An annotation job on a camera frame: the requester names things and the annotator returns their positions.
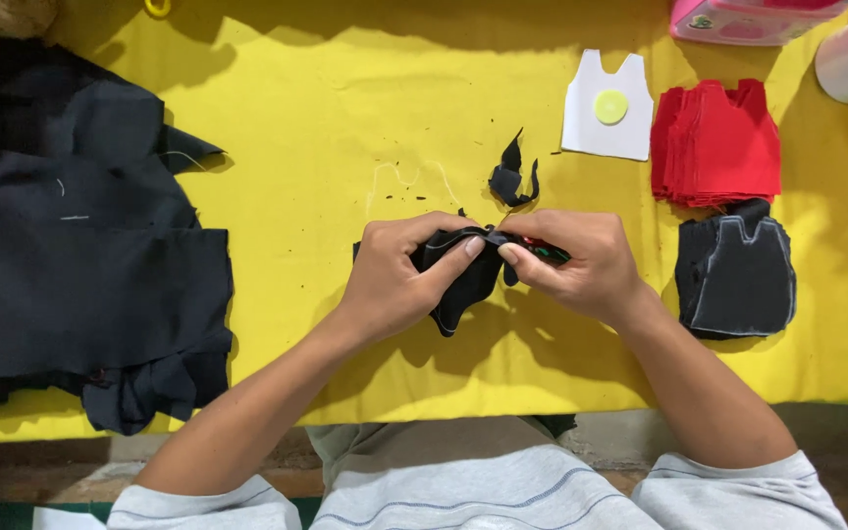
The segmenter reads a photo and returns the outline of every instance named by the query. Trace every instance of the yellow tablecloth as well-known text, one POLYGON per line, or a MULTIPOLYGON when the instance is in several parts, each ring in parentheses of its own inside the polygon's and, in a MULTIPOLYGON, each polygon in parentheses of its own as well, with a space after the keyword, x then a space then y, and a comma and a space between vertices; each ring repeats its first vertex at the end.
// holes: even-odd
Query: yellow tablecloth
MULTIPOLYGON (((335 306, 370 220, 425 211, 498 223, 486 179, 525 127, 537 207, 619 212, 646 280, 677 307, 677 225, 650 196, 649 163, 559 149, 584 48, 608 71, 645 57, 654 99, 699 79, 764 79, 783 142, 773 216, 792 238, 798 311, 766 340, 710 343, 769 402, 848 400, 848 105, 813 74, 820 40, 783 48, 674 42, 666 2, 515 0, 69 2, 53 38, 158 93, 167 120, 228 151, 179 181, 205 226, 230 230, 242 380, 335 306)), ((452 339, 430 319, 350 362, 304 424, 617 410, 650 390, 616 335, 525 286, 500 283, 452 339)), ((159 415, 151 432, 181 422, 159 415)), ((99 436, 77 399, 18 392, 0 441, 99 436)))

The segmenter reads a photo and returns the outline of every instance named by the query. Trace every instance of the fabric scraps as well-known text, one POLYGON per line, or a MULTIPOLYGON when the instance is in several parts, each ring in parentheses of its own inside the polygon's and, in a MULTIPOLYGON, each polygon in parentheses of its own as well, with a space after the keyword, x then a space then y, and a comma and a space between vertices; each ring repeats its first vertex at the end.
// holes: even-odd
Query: fabric scraps
POLYGON ((539 167, 538 159, 532 163, 532 195, 516 195, 519 184, 522 183, 522 175, 519 175, 519 169, 522 167, 522 152, 519 151, 519 135, 521 134, 522 129, 519 129, 515 138, 502 152, 501 163, 493 169, 493 176, 489 179, 489 188, 510 208, 534 201, 539 196, 539 178, 536 174, 539 167))
MULTIPOLYGON (((492 224, 487 224, 485 228, 467 226, 454 232, 438 230, 411 254, 411 263, 419 272, 427 271, 457 242, 471 236, 483 238, 486 241, 486 247, 483 247, 482 252, 470 263, 464 273, 450 284, 444 296, 441 297, 440 303, 430 311, 430 318, 437 322, 437 328, 444 337, 453 336, 467 307, 482 302, 493 293, 501 267, 505 267, 503 281, 507 286, 512 287, 519 281, 515 270, 501 258, 497 251, 500 245, 515 242, 516 236, 499 232, 492 224)), ((358 257, 361 244, 362 242, 359 241, 352 246, 352 261, 358 257)))
POLYGON ((679 225, 679 321, 696 337, 767 337, 794 319, 791 239, 770 211, 767 201, 749 199, 679 225))
POLYGON ((57 387, 124 435, 227 390, 227 232, 173 173, 218 147, 60 47, 0 41, 0 403, 57 387))
POLYGON ((666 91, 650 146, 657 200, 717 207, 780 194, 780 138, 757 79, 742 79, 737 90, 706 80, 666 91))
POLYGON ((646 161, 652 120, 643 57, 629 54, 616 74, 608 74, 600 51, 584 50, 564 96, 561 149, 646 161))

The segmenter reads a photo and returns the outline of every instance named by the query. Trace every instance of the forearm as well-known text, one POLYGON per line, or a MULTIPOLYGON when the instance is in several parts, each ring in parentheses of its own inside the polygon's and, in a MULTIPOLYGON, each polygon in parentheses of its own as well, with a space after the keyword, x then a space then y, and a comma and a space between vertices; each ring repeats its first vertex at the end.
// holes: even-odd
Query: forearm
POLYGON ((172 435, 135 482, 216 495, 251 478, 336 368, 361 347, 336 312, 299 344, 225 392, 172 435))
POLYGON ((653 289, 618 330, 640 361, 689 458, 718 468, 769 464, 797 451, 771 407, 666 310, 653 289))

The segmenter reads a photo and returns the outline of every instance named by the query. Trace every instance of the pink plastic container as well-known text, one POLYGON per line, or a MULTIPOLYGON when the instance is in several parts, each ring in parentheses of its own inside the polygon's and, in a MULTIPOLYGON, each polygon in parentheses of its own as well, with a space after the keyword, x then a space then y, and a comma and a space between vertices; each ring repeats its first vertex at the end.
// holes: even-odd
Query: pink plastic container
POLYGON ((676 0, 669 31, 684 41, 783 46, 847 8, 848 0, 676 0))

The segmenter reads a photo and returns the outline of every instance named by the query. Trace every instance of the left hand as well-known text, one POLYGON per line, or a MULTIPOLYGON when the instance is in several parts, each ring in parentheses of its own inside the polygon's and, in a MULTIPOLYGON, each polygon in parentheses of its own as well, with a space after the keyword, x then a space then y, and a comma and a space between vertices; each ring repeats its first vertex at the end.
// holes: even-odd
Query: left hand
POLYGON ((430 269, 418 272, 409 258, 438 229, 477 226, 470 219, 431 211, 413 219, 376 221, 366 226, 352 264, 337 317, 359 334, 364 345, 405 331, 427 316, 451 283, 479 255, 486 242, 466 238, 430 269))

